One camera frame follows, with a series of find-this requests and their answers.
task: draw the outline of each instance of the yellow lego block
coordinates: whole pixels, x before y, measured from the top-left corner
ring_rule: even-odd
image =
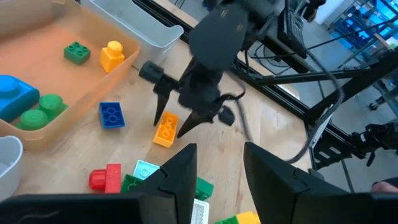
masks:
[[[256,212],[244,212],[236,215],[239,224],[260,224],[259,215]]]
[[[168,111],[164,111],[154,137],[154,143],[160,144],[164,147],[170,147],[174,142],[177,125],[178,116]]]
[[[123,46],[115,40],[110,41],[107,47],[102,48],[99,62],[106,73],[111,72],[124,61],[122,50]]]

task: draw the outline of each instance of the white plastic bin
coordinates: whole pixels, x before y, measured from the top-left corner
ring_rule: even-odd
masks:
[[[184,32],[181,26],[164,26],[131,0],[81,0],[81,4],[140,43],[141,51],[133,63],[137,69],[147,60],[161,63]]]
[[[17,137],[0,138],[0,201],[13,195],[18,187],[22,151],[22,143]]]

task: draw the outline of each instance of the wooden table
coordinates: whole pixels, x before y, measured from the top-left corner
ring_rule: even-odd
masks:
[[[157,0],[178,17],[194,26],[197,22],[174,7],[167,0]],[[177,42],[163,63],[165,71],[178,78],[190,61],[187,45]],[[250,60],[257,71],[270,73]],[[93,169],[102,169],[108,163],[121,163],[124,174],[132,174],[138,159],[161,165],[188,143],[198,145],[198,176],[214,184],[210,203],[209,223],[228,218],[248,210],[255,211],[243,165],[242,127],[239,118],[232,127],[215,121],[202,124],[176,139],[170,149],[152,143],[157,96],[153,85],[138,77],[131,69],[128,77],[103,101],[121,103],[126,127],[105,131],[94,106],[53,148],[43,152],[26,151],[21,163],[21,182],[16,194],[51,194],[90,192],[88,176]],[[293,94],[297,92],[284,88]],[[240,87],[225,75],[220,83],[223,93],[239,93]],[[166,109],[179,115],[178,128],[189,115],[189,110],[177,103],[178,95],[172,93]],[[304,124],[277,103],[248,86],[242,103],[248,117],[253,141],[275,155],[288,159],[296,155],[306,140]],[[230,105],[235,114],[234,104]],[[311,167],[307,154],[295,166],[307,170]]]

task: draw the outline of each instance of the blue lego block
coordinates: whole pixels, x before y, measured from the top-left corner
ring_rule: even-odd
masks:
[[[11,122],[39,102],[38,89],[10,75],[0,75],[0,119]]]
[[[152,175],[155,171],[157,171],[160,167],[157,165],[150,164],[149,162],[145,162],[142,160],[137,161],[136,168],[134,169],[133,177],[136,177],[141,180],[145,180],[147,177]]]
[[[103,128],[121,128],[125,126],[120,103],[99,103],[99,116]]]

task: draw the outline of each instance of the red lego block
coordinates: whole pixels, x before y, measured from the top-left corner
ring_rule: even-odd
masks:
[[[88,185],[91,189],[105,191],[106,194],[120,193],[121,164],[108,164],[106,169],[91,171]]]

